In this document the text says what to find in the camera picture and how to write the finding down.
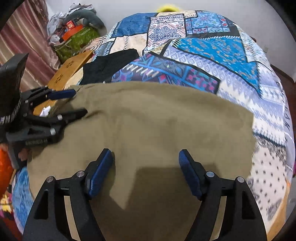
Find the khaki elastic waist pants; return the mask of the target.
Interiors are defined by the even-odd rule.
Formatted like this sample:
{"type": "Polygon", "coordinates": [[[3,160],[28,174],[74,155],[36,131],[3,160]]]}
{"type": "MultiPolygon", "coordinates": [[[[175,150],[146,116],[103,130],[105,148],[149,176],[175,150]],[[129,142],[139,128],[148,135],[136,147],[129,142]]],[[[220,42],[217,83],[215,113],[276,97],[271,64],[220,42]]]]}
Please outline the khaki elastic waist pants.
{"type": "Polygon", "coordinates": [[[253,114],[215,94],[153,82],[76,86],[51,114],[88,113],[66,126],[56,144],[32,150],[29,184],[36,196],[45,179],[68,178],[110,149],[115,162],[91,201],[107,240],[184,240],[200,202],[191,194],[178,155],[222,178],[247,177],[255,139],[253,114]]]}

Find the white crumpled cloth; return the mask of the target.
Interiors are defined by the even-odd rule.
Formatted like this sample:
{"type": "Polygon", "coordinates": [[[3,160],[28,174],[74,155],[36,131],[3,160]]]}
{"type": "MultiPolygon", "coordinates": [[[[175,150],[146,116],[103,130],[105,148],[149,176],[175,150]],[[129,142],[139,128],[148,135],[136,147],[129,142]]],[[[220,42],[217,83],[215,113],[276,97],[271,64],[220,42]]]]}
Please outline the white crumpled cloth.
{"type": "Polygon", "coordinates": [[[50,110],[51,110],[51,106],[47,106],[47,107],[43,108],[39,116],[40,117],[47,117],[50,113],[50,110]]]}

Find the wooden lap desk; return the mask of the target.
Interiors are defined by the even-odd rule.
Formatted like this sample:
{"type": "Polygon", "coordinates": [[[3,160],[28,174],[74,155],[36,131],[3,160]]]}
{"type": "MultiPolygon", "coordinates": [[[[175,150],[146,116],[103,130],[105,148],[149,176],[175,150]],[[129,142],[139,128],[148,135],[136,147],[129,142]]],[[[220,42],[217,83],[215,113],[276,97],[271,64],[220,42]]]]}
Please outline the wooden lap desk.
{"type": "Polygon", "coordinates": [[[93,56],[92,51],[86,51],[69,58],[59,68],[53,78],[49,81],[48,87],[54,90],[63,90],[68,80],[93,56]]]}

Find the orange jacket sleeve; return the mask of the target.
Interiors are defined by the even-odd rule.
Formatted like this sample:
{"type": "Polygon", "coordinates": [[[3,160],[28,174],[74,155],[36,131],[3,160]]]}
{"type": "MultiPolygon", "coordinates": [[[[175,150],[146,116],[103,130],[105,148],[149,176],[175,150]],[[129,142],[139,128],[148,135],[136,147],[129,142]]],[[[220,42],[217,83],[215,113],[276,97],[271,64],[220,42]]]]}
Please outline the orange jacket sleeve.
{"type": "Polygon", "coordinates": [[[11,177],[14,169],[11,165],[10,157],[4,150],[0,151],[0,196],[5,194],[8,186],[10,185],[11,177]]]}

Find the black folded garment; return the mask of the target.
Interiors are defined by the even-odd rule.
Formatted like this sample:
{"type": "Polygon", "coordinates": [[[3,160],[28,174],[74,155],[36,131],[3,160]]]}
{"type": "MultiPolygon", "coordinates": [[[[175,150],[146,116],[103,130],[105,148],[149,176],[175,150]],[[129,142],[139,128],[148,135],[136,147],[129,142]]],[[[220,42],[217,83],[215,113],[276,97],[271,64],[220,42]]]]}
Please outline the black folded garment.
{"type": "Polygon", "coordinates": [[[83,77],[79,85],[109,83],[112,76],[124,66],[139,58],[136,49],[122,50],[97,56],[94,61],[83,66],[83,77]]]}

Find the striped pink curtain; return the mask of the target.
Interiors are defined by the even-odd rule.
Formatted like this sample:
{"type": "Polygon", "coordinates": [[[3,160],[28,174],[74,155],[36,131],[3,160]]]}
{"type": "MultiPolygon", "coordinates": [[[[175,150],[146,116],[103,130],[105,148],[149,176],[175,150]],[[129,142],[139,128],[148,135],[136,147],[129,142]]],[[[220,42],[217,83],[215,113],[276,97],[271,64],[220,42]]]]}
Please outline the striped pink curtain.
{"type": "Polygon", "coordinates": [[[18,53],[29,54],[21,91],[47,85],[60,67],[56,52],[48,44],[48,21],[45,1],[24,1],[1,30],[1,64],[18,53]]]}

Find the green patterned storage bag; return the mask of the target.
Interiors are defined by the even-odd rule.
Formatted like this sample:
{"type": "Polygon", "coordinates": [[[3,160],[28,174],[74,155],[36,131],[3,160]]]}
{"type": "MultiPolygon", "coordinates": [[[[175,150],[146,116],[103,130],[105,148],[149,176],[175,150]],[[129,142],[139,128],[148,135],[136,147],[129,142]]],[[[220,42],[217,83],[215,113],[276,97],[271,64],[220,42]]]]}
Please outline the green patterned storage bag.
{"type": "Polygon", "coordinates": [[[93,27],[84,27],[71,36],[67,41],[53,46],[60,62],[63,64],[67,59],[78,55],[80,51],[93,39],[99,37],[99,32],[93,27]]]}

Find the orange box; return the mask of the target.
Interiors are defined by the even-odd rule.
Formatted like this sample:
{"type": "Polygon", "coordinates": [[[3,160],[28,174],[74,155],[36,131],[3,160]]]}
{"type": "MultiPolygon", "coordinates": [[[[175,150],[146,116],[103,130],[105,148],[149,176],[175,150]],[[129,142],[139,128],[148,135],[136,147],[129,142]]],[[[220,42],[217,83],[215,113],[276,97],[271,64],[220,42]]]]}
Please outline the orange box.
{"type": "Polygon", "coordinates": [[[70,37],[81,31],[83,28],[83,25],[76,25],[73,21],[67,22],[66,30],[60,39],[60,43],[67,41],[70,37]]]}

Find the grey clothes pile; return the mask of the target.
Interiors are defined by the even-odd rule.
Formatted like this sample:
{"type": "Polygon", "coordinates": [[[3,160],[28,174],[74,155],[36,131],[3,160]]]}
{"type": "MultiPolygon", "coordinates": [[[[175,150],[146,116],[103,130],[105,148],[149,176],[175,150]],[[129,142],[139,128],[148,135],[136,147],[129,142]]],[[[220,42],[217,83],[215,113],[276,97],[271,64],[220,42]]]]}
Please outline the grey clothes pile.
{"type": "Polygon", "coordinates": [[[85,4],[71,4],[69,11],[67,12],[58,12],[52,15],[49,15],[48,17],[48,23],[46,26],[47,29],[47,35],[48,37],[51,37],[53,34],[55,34],[56,30],[62,26],[62,21],[71,13],[74,13],[78,10],[90,10],[93,13],[96,13],[95,8],[93,8],[93,5],[85,5],[85,4]]]}

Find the grey neck pillow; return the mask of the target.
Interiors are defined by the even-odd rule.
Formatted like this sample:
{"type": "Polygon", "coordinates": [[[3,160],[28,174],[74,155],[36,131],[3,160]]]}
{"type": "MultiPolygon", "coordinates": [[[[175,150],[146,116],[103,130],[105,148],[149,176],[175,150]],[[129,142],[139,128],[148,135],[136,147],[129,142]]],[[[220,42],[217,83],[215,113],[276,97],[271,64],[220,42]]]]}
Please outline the grey neck pillow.
{"type": "Polygon", "coordinates": [[[106,33],[106,26],[103,21],[91,10],[79,9],[67,15],[63,20],[62,25],[67,29],[82,25],[83,27],[93,27],[100,34],[106,33]]]}

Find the patchwork patterned bed quilt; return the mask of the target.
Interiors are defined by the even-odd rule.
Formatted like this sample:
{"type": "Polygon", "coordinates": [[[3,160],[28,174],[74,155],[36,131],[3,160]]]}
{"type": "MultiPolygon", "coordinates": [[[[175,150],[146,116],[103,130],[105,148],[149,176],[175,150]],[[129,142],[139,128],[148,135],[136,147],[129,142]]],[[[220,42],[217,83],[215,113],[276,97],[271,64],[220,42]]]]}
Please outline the patchwork patterned bed quilt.
{"type": "MultiPolygon", "coordinates": [[[[128,16],[103,37],[97,56],[136,49],[139,58],[110,83],[153,82],[215,94],[253,114],[255,146],[245,179],[259,207],[267,238],[285,223],[295,142],[287,96],[264,51],[237,24],[210,11],[128,16]]],[[[16,173],[13,205],[23,230],[35,196],[28,165],[16,173]]]]}

